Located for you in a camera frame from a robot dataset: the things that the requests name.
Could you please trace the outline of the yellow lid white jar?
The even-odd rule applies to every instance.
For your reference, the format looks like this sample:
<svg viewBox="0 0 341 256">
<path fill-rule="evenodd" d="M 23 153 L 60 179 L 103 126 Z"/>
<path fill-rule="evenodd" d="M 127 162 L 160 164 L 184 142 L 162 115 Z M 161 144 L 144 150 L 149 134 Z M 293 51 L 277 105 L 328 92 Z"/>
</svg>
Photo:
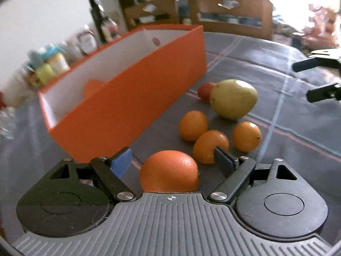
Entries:
<svg viewBox="0 0 341 256">
<path fill-rule="evenodd" d="M 57 75 L 69 71 L 70 67 L 63 53 L 57 53 L 51 56 L 48 61 L 49 65 L 54 69 Z"/>
</svg>

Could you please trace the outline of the red tomato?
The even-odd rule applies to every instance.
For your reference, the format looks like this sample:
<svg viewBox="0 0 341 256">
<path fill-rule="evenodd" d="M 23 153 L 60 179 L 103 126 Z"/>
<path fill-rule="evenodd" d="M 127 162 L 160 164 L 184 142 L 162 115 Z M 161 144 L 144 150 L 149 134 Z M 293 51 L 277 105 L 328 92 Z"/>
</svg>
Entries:
<svg viewBox="0 0 341 256">
<path fill-rule="evenodd" d="M 211 93 L 213 87 L 216 85 L 217 85 L 217 83 L 214 83 L 214 82 L 208 82 L 208 83 L 201 85 L 197 89 L 198 97 L 205 102 L 210 102 L 210 93 Z"/>
</svg>

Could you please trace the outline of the large orange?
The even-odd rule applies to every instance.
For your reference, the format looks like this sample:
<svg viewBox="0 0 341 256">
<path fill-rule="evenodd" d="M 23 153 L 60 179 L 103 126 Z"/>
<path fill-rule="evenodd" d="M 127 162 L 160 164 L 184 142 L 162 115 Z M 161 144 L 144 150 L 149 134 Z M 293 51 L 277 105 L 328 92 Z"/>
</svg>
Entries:
<svg viewBox="0 0 341 256">
<path fill-rule="evenodd" d="M 144 192 L 194 192 L 199 188 L 197 163 L 188 154 L 176 150 L 163 150 L 151 155 L 139 172 Z"/>
</svg>

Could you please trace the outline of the small orange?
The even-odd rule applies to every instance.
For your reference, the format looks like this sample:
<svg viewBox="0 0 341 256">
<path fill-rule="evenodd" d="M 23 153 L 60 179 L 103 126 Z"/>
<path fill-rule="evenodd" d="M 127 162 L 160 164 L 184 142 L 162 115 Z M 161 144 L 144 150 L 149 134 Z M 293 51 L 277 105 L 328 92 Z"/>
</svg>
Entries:
<svg viewBox="0 0 341 256">
<path fill-rule="evenodd" d="M 179 124 L 179 134 L 188 142 L 195 142 L 208 129 L 209 122 L 206 115 L 197 110 L 186 113 Z"/>
<path fill-rule="evenodd" d="M 214 150 L 217 146 L 225 150 L 230 149 L 228 138 L 220 131 L 209 130 L 200 136 L 192 150 L 194 159 L 201 164 L 214 163 Z"/>
<path fill-rule="evenodd" d="M 252 122 L 241 122 L 232 132 L 233 144 L 241 152 L 253 151 L 260 145 L 261 140 L 261 130 Z"/>
<path fill-rule="evenodd" d="M 101 80 L 89 80 L 86 82 L 83 88 L 83 97 L 84 99 L 89 98 L 91 95 L 95 94 L 103 85 L 105 85 L 104 81 Z"/>
</svg>

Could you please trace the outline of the red vitamin bottle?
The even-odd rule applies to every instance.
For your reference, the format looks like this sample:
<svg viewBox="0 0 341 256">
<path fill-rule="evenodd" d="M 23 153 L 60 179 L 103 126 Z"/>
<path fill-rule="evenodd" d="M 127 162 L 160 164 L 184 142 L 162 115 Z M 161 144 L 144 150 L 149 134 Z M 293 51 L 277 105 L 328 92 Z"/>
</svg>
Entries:
<svg viewBox="0 0 341 256">
<path fill-rule="evenodd" d="M 91 54 L 97 49 L 97 41 L 91 30 L 84 30 L 77 34 L 81 51 L 84 54 Z"/>
</svg>

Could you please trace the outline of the blue plaid tablecloth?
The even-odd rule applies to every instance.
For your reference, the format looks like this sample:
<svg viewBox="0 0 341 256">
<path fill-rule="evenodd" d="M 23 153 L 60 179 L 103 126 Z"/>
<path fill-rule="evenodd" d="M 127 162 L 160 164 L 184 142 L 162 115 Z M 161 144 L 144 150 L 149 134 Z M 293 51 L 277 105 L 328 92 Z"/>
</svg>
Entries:
<svg viewBox="0 0 341 256">
<path fill-rule="evenodd" d="M 262 132 L 251 156 L 261 163 L 284 159 L 326 201 L 329 214 L 322 237 L 340 240 L 340 103 L 310 103 L 306 92 L 325 84 L 324 71 L 295 73 L 304 59 L 297 49 L 276 42 L 223 33 L 205 33 L 207 74 L 201 82 L 240 79 L 258 91 L 247 121 Z M 12 140 L 1 142 L 1 222 L 9 242 L 23 235 L 18 200 L 67 153 L 48 134 L 39 99 L 16 112 Z"/>
</svg>

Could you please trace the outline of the far wooden chair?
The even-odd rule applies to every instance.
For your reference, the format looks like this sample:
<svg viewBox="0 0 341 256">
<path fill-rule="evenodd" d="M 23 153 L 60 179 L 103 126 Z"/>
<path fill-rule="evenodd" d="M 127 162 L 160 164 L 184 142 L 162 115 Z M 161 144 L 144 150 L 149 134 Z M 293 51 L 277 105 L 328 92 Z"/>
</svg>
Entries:
<svg viewBox="0 0 341 256">
<path fill-rule="evenodd" d="M 151 24 L 179 24 L 178 0 L 150 0 L 124 9 L 128 31 Z"/>
</svg>

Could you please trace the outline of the yellow-green mango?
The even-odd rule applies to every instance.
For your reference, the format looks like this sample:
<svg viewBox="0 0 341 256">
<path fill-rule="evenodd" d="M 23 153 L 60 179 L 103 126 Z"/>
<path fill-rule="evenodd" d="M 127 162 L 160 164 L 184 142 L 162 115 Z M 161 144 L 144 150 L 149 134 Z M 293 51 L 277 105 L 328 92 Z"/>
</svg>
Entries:
<svg viewBox="0 0 341 256">
<path fill-rule="evenodd" d="M 251 84 L 237 79 L 220 81 L 210 93 L 213 110 L 229 120 L 244 117 L 255 107 L 257 101 L 257 90 Z"/>
</svg>

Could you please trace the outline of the orange cardboard box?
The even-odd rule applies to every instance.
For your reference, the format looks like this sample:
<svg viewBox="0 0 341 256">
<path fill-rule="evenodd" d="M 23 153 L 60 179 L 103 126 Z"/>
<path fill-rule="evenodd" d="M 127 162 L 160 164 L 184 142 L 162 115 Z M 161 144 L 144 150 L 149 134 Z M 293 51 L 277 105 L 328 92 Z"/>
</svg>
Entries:
<svg viewBox="0 0 341 256">
<path fill-rule="evenodd" d="M 206 73 L 200 25 L 149 25 L 84 57 L 39 91 L 51 137 L 78 162 L 130 145 Z M 84 99 L 89 80 L 105 82 Z"/>
</svg>

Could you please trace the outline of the wooden chair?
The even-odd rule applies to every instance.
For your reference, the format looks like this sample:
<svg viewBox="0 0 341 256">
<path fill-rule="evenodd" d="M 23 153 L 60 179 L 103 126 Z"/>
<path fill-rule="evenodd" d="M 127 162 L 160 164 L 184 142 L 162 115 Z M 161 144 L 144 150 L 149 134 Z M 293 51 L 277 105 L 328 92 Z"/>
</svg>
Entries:
<svg viewBox="0 0 341 256">
<path fill-rule="evenodd" d="M 179 24 L 178 0 L 150 0 L 124 9 L 128 31 L 151 24 Z"/>
<path fill-rule="evenodd" d="M 187 0 L 191 22 L 206 32 L 272 40 L 270 0 Z"/>
</svg>

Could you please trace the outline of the near wooden chair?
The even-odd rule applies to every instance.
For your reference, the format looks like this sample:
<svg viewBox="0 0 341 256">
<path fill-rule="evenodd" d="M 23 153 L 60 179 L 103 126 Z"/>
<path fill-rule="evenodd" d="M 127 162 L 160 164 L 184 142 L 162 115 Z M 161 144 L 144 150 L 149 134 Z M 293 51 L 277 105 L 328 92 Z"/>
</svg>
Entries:
<svg viewBox="0 0 341 256">
<path fill-rule="evenodd" d="M 270 0 L 187 0 L 191 22 L 206 32 L 272 40 Z"/>
</svg>

